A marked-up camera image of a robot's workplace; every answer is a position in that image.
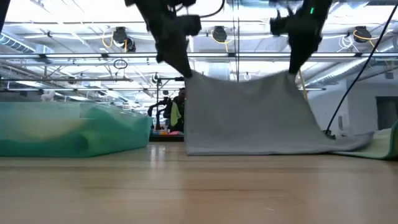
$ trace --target yellow cable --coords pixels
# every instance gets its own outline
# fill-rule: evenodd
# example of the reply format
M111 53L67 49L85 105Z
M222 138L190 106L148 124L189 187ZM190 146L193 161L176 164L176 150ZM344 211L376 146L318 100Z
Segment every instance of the yellow cable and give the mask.
M303 75L301 73L301 69L298 71L298 74L300 75L301 85L303 86L305 100L308 102L307 90L305 89L305 85L304 85L305 82L304 82Z
M374 44L371 40L369 40L369 43L371 43L372 47L374 48Z
M374 48L375 46L374 46L374 44L373 44L373 42L371 41L371 40L369 40L369 43L372 45L372 47ZM386 65L387 65L387 68L391 68L392 66L392 63L391 63L391 65L389 65L386 61L384 61L385 63L386 63Z
M356 33L357 33L357 30L355 30L355 31L353 32L353 35L354 35L355 37L359 38L359 39L362 39L362 40L376 40L376 39L379 38L379 37L372 37L372 38L361 37L361 36L356 35Z
M112 45L113 45L113 31L112 31L112 37L111 37L111 45L106 45L104 36L105 36L105 30L104 30L104 32L103 32L103 34L102 34L102 44L103 44L106 48L111 48Z
M210 36L211 36L211 38L216 42L216 43L219 43L219 44L229 44L233 39L231 39L231 40L229 40L228 42L220 42L220 41L217 41L216 39L214 39L214 37L213 37L213 30L212 31L210 31Z

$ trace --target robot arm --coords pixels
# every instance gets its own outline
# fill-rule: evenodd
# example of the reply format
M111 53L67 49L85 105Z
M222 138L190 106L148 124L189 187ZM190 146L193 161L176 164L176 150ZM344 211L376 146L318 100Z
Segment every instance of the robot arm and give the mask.
M304 0L303 5L294 14L288 8L289 15L278 16L270 20L271 33L287 34L290 53L289 73L296 75L300 67L318 50L322 41L321 31L333 0Z
M177 16L175 7L185 7L196 0L124 0L126 6L136 5L155 39L156 61L165 61L185 78L192 76L188 62L187 35L198 35L201 30L200 16Z
M169 102L169 100L170 100L169 97L165 97L165 98L163 98L162 101L150 106L148 109L148 112L147 112L148 116L152 116L152 111L154 110L155 107L160 106L160 105L166 105Z

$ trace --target white duct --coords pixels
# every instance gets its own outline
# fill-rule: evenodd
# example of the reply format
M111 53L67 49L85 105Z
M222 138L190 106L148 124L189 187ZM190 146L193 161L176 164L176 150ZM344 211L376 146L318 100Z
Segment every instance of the white duct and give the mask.
M9 34L1 33L0 34L0 44L8 46L16 51L21 53L32 54L35 53L35 49L29 47L28 45L22 43L16 38L11 37Z
M320 62L320 63L316 63L315 65L309 67L308 69L303 71L303 78L304 81L310 80L311 78L313 78L314 76L318 75L319 73L335 66L337 63L336 62ZM296 79L296 84L300 85L301 84L301 80L300 77L297 75L297 79Z
M379 52L390 52L390 51L396 51L397 49L398 49L397 36L394 36L393 38L390 38L389 40L381 43L377 48ZM328 70L325 70L324 72L321 72L309 82L306 82L305 86L311 87L314 85L327 85L331 83L336 83L341 79L344 79L354 73L359 72L362 69L363 65L365 64L366 60L367 58L361 58L353 60L352 62L339 63L338 65L331 67ZM369 65L372 66L375 65L376 63L377 61L371 60L369 62Z

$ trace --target black cable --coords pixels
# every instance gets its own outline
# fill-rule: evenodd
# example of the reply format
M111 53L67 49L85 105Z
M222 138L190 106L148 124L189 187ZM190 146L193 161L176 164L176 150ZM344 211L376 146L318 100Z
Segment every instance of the black cable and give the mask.
M361 71L358 73L358 75L355 77L354 81L353 81L352 84L348 87L347 91L344 93L342 99L340 100L340 102L339 102L339 104L338 104L338 106L337 106L337 109L336 109L335 113L334 113L333 116L331 117L331 120L330 120L330 122L329 122L328 128L326 129L326 133L329 131L330 126L331 126L333 120L335 119L335 117L336 117L336 115L337 115L338 110L340 109L341 105L342 105L343 102L344 102L344 99L347 97L349 91L353 88L353 86L355 85L355 83L358 81L359 77L360 77L360 76L362 75L362 73L365 71L365 68L368 66L368 63L369 63L370 60L372 59L372 56L373 56L374 52L376 51L377 47L379 46L379 44L380 44L380 42L381 42L381 39L383 38L383 35L384 35L384 33L386 32L386 30L387 30L387 28L388 28L388 25L390 24L393 15L396 13L397 7L398 7L398 1L396 1L396 5L394 6L394 8L393 8L393 10L392 10L392 12L391 12L391 14L390 14L390 16L389 16L389 18L388 18L388 20L387 20L387 22L386 22L386 25L384 26L384 28L383 28L383 30L382 30L382 32L381 32L381 34L380 34L379 39L377 40L376 44L374 45L374 47L373 47L373 49L372 49L372 52L370 53L370 55L369 55L367 61L366 61L365 64L363 65L363 68L362 68Z
M232 12L234 11L234 0L232 1ZM232 15L232 28L234 33L234 52L235 52L235 67L236 67L236 81L239 82L239 68L238 68L238 57L236 52L236 38L235 38L235 17Z
M239 66L240 66L239 53L241 52L241 38L240 38L240 35L241 35L241 28L240 28L240 21L239 21L239 0L238 0L238 69L236 69L236 73L238 74L238 76L240 74L240 72L239 72Z
M201 18L207 18L207 17L214 16L214 15L216 15L217 13L221 12L221 10L223 10L224 5L225 5L225 0L223 0L223 2L221 3L221 7L220 7L217 11L215 11L215 12L209 14L209 15L204 15L204 16L200 16L200 17L201 17Z

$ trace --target overhead rail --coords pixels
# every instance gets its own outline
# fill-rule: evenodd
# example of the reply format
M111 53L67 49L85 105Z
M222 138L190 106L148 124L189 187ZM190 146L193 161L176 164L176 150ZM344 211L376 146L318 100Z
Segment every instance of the overhead rail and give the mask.
M156 58L157 53L111 53L111 54L1 54L1 59L37 59L37 58ZM314 53L311 58L333 59L333 58L347 58L357 59L369 57L370 53ZM278 59L290 58L290 52L284 53L188 53L188 58L235 58L241 59ZM398 52L395 53L374 53L373 58L394 58L398 57Z
M0 88L4 91L156 91L156 88ZM162 88L161 90L177 91L179 88ZM326 88L306 88L307 91L322 91Z

